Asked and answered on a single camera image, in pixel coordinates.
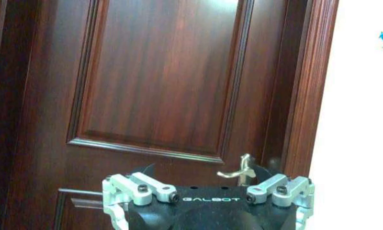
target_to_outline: door frame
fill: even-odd
[[[286,95],[288,97],[286,125],[280,131],[284,138],[278,167],[290,176],[308,175],[338,2],[339,0],[308,1],[311,7],[308,7],[310,12],[304,20],[307,30],[302,34],[292,91],[291,95]],[[17,0],[0,0],[0,63],[5,63],[0,69],[0,116],[5,119],[0,123],[6,124],[0,125],[0,169],[2,169],[0,170],[0,194],[2,201],[6,199],[38,8],[40,0],[30,0],[28,4]],[[16,82],[2,85],[6,79],[13,79]],[[270,119],[269,138],[273,138],[273,135],[269,135],[273,122],[278,123],[279,121]],[[259,162],[266,165],[271,157],[273,154],[265,150]],[[0,207],[0,218],[2,214],[4,208]]]

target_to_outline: door lever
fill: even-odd
[[[250,186],[251,178],[255,178],[255,172],[251,169],[254,164],[254,158],[249,153],[241,156],[239,170],[235,172],[217,172],[217,175],[222,178],[238,177],[238,186]]]

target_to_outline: screw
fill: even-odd
[[[179,200],[179,196],[177,194],[177,192],[171,192],[170,195],[169,195],[169,202],[170,203],[177,203]]]
[[[138,192],[139,192],[139,193],[147,192],[147,185],[139,184],[139,186],[138,186]]]
[[[251,193],[247,193],[246,200],[249,204],[255,202],[255,196]]]
[[[280,193],[282,195],[286,195],[287,194],[287,187],[278,186],[277,187],[277,192]]]

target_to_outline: wood grain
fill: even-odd
[[[290,106],[284,173],[308,175],[339,0],[314,0],[302,71]]]
[[[233,112],[226,99],[237,93],[227,85],[241,77],[231,73],[239,64],[233,54],[245,50],[235,36],[250,19],[238,23],[250,14],[241,12],[242,1],[221,7],[101,1],[94,8],[81,61],[88,77],[76,94],[82,112],[73,111],[70,128],[78,130],[69,143],[221,161],[223,120]]]

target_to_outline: dark red wooden door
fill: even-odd
[[[215,172],[261,157],[287,2],[41,2],[6,229],[110,228],[84,190],[151,163],[166,183],[235,184]]]

